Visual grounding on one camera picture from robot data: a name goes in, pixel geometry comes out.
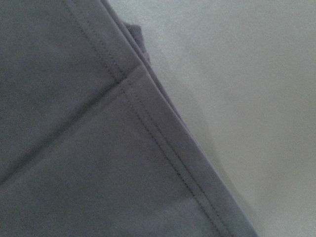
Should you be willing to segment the dark brown t-shirt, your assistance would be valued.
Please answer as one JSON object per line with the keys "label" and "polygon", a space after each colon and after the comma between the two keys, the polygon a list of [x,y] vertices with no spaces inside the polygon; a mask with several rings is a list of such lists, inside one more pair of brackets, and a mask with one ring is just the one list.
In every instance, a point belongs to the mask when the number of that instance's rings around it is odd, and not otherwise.
{"label": "dark brown t-shirt", "polygon": [[0,3],[3,237],[254,237],[105,0]]}

